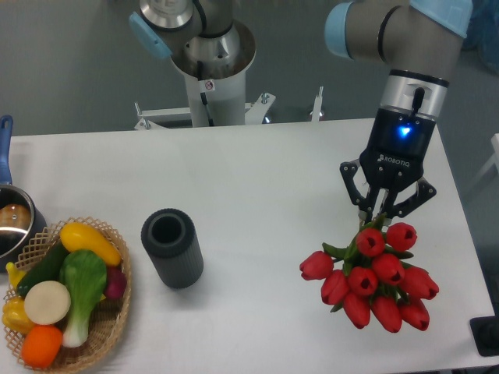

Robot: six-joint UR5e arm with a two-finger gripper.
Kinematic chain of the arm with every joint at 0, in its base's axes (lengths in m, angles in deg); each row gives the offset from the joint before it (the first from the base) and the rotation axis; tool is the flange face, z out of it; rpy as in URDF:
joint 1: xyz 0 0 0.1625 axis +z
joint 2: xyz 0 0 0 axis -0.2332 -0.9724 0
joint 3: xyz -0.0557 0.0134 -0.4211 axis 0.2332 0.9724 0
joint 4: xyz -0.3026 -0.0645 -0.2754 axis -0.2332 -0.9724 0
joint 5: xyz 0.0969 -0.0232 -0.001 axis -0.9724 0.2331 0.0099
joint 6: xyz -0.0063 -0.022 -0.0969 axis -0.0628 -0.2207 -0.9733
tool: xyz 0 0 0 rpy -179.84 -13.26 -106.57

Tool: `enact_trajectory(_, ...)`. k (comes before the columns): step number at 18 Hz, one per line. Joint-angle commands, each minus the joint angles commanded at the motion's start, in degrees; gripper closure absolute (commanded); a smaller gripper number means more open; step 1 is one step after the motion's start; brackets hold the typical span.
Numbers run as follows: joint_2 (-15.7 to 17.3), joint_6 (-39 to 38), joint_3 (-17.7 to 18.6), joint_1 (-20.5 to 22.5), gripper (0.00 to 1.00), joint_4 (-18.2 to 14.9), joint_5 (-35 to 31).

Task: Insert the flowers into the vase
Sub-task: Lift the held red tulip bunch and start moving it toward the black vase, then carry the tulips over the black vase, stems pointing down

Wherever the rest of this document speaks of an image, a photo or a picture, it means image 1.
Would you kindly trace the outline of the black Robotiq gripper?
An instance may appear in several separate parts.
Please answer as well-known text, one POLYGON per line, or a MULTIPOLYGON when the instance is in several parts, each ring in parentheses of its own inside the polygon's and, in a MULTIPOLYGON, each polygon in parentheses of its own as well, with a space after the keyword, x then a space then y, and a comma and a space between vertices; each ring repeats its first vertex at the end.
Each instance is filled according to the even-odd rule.
POLYGON ((416 182, 416 191, 395 204, 389 217, 406 217, 436 196, 436 188, 423 177, 423 161, 435 125, 435 121, 419 116, 382 108, 377 111, 366 149, 359 160, 342 162, 339 167, 361 221, 373 220, 381 189, 398 194, 416 182), (360 166, 368 184, 365 195, 355 182, 360 166))

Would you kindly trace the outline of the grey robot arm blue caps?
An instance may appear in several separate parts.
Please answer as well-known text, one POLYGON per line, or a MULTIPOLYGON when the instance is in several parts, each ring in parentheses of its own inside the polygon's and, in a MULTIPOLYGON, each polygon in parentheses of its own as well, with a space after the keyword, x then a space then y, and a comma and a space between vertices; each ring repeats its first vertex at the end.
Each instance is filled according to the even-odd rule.
MULTIPOLYGON (((366 223, 404 217, 431 199, 423 160, 472 13, 469 1, 352 1, 324 26, 334 55, 372 59, 391 71, 366 149, 341 165, 349 198, 366 223)), ((130 15, 136 39, 183 74, 196 127, 245 125, 250 31, 229 1, 142 1, 130 15)))

